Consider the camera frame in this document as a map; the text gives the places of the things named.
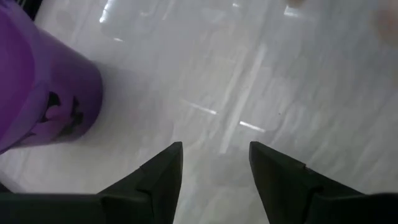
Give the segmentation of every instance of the glossy floor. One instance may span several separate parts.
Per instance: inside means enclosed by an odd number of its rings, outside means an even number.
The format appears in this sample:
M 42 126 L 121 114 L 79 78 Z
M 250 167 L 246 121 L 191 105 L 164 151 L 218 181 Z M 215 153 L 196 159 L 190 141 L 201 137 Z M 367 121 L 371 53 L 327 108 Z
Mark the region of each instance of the glossy floor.
M 260 141 L 365 193 L 398 189 L 398 12 L 375 0 L 45 0 L 37 25 L 95 61 L 83 138 L 9 151 L 23 192 L 98 192 L 184 146 L 176 223 L 267 223 Z

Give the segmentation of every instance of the purple trash can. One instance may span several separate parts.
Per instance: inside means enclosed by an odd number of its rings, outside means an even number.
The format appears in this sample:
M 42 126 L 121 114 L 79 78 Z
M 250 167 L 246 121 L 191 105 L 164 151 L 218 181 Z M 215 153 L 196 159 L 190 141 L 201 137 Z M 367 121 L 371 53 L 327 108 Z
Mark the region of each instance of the purple trash can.
M 13 0 L 0 0 L 0 153 L 80 137 L 102 96 L 91 61 L 36 28 Z

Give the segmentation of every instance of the purple container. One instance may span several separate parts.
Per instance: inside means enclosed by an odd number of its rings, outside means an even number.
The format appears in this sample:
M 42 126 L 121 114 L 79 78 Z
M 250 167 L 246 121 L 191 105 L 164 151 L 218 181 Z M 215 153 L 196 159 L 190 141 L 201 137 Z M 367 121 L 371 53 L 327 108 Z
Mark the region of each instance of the purple container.
M 12 0 L 0 0 L 0 153 L 70 141 L 102 104 L 95 65 L 39 30 Z

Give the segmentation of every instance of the black graphic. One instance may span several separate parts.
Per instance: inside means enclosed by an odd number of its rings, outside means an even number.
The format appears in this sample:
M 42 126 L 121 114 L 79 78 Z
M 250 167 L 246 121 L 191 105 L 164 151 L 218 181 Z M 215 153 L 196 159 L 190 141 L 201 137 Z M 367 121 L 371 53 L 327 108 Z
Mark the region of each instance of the black graphic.
M 48 121 L 51 121 L 50 119 L 48 119 L 46 117 L 46 113 L 47 111 L 53 107 L 53 106 L 62 106 L 60 97 L 54 93 L 54 92 L 50 92 L 49 93 L 49 100 L 47 102 L 47 107 L 45 109 L 45 113 L 43 114 L 43 116 L 39 119 L 39 121 L 37 122 L 37 124 L 32 128 L 32 130 L 40 124 L 44 124 Z M 77 126 L 81 125 L 83 122 L 83 118 L 84 118 L 84 114 L 82 112 L 79 112 L 80 103 L 77 100 L 77 98 L 74 96 L 73 97 L 73 103 L 72 103 L 72 110 L 70 112 L 70 118 L 72 119 L 72 122 L 70 124 L 66 124 L 62 130 L 54 137 L 53 141 L 59 141 L 60 138 L 65 137 L 65 136 L 69 136 L 71 134 L 73 134 L 75 132 L 75 129 L 77 128 Z M 17 142 L 15 142 L 13 145 L 11 145 L 10 147 L 17 147 L 17 146 L 22 146 L 23 145 L 23 141 L 25 141 L 27 138 L 32 137 L 32 136 L 36 136 L 38 135 L 37 133 L 34 133 L 33 131 L 29 131 L 28 133 L 26 133 L 23 137 L 20 138 L 20 140 L 18 140 Z
M 62 131 L 58 134 L 58 136 L 56 138 L 60 138 L 62 136 L 68 136 L 68 135 L 73 134 L 75 128 L 78 125 L 82 124 L 84 114 L 81 112 L 77 112 L 79 105 L 80 105 L 79 101 L 76 99 L 76 97 L 73 97 L 72 111 L 70 112 L 70 117 L 73 120 L 69 125 L 66 125 L 62 129 Z
M 45 114 L 52 106 L 61 106 L 60 98 L 54 92 L 50 92 L 50 94 L 49 94 L 49 101 L 47 102 L 47 107 L 45 109 L 45 113 L 43 114 L 43 117 L 42 117 L 42 119 L 40 119 L 39 123 L 44 123 L 44 122 L 49 121 L 49 119 L 45 116 Z

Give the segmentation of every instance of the marble floor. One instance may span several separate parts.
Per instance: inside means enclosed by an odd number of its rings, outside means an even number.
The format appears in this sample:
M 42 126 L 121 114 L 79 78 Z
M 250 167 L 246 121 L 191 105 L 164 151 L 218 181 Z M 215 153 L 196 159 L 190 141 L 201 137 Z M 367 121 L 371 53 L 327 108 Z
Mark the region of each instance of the marble floor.
M 0 156 L 16 191 L 96 193 L 182 141 L 175 223 L 267 223 L 253 140 L 398 189 L 393 1 L 44 0 L 36 24 L 98 65 L 104 101 L 81 139 Z

